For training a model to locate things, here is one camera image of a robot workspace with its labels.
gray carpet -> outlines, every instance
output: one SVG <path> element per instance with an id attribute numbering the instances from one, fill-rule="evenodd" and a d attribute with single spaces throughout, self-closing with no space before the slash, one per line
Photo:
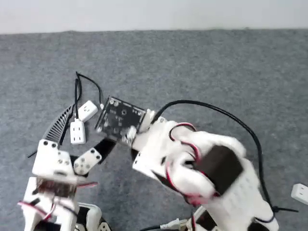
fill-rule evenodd
<path id="1" fill-rule="evenodd" d="M 23 198 L 36 149 L 51 121 L 73 100 L 75 71 L 95 79 L 113 95 L 143 108 L 159 109 L 176 99 L 220 106 L 241 118 L 259 136 L 265 180 L 280 212 L 282 231 L 305 231 L 308 206 L 290 197 L 292 185 L 308 185 L 308 31 L 149 31 L 0 36 L 0 229 L 23 230 L 16 205 Z M 96 88 L 83 81 L 82 101 L 97 103 Z M 175 106 L 165 117 L 199 129 L 231 135 L 247 147 L 251 137 L 235 122 L 195 106 Z M 101 138 L 87 123 L 88 142 L 63 149 L 79 155 Z M 131 169 L 129 149 L 117 146 L 90 175 L 100 185 L 78 192 L 97 204 L 114 231 L 186 217 L 183 200 Z"/>

power plug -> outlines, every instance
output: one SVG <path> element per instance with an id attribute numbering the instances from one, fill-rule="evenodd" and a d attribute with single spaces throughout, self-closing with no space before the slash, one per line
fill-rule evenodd
<path id="1" fill-rule="evenodd" d="M 70 125 L 71 144 L 83 144 L 86 142 L 85 124 L 80 119 L 75 119 Z"/>
<path id="2" fill-rule="evenodd" d="M 308 187 L 303 184 L 293 185 L 291 197 L 308 205 Z"/>
<path id="3" fill-rule="evenodd" d="M 97 106 L 95 106 L 95 104 L 91 100 L 88 100 L 78 109 L 78 117 L 82 122 L 86 122 L 87 120 L 92 118 L 97 112 Z"/>

white wall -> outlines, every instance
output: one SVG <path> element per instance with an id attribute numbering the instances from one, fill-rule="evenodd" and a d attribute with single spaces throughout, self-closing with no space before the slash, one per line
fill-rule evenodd
<path id="1" fill-rule="evenodd" d="M 0 33 L 308 28 L 308 0 L 0 0 Z"/>

black circuit board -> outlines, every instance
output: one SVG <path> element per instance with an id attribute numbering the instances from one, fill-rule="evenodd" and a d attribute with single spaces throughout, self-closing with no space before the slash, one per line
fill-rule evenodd
<path id="1" fill-rule="evenodd" d="M 95 129 L 121 140 L 131 126 L 138 131 L 146 111 L 115 97 L 108 97 Z"/>
<path id="2" fill-rule="evenodd" d="M 76 193 L 76 185 L 57 182 L 44 178 L 37 178 L 37 192 L 48 192 L 59 197 L 74 198 Z"/>

screw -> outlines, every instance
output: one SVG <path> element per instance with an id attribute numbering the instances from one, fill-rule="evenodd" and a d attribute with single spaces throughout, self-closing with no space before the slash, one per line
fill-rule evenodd
<path id="1" fill-rule="evenodd" d="M 102 127 L 98 127 L 97 129 L 96 129 L 96 132 L 101 132 L 102 131 Z"/>

